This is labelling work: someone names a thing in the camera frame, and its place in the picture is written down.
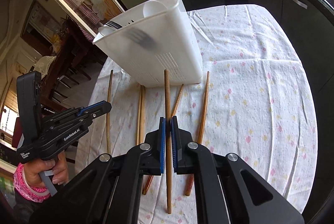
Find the left hand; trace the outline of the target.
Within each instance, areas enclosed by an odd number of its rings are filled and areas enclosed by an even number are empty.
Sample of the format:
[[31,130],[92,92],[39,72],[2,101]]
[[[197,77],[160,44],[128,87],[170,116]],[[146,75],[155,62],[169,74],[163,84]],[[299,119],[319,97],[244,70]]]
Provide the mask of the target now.
[[34,159],[26,164],[24,164],[24,175],[25,181],[31,187],[43,188],[45,184],[43,183],[40,173],[43,171],[52,171],[53,184],[64,184],[68,182],[68,165],[66,162],[66,154],[62,151],[58,157],[57,161],[52,159],[49,161],[43,161],[41,159]]

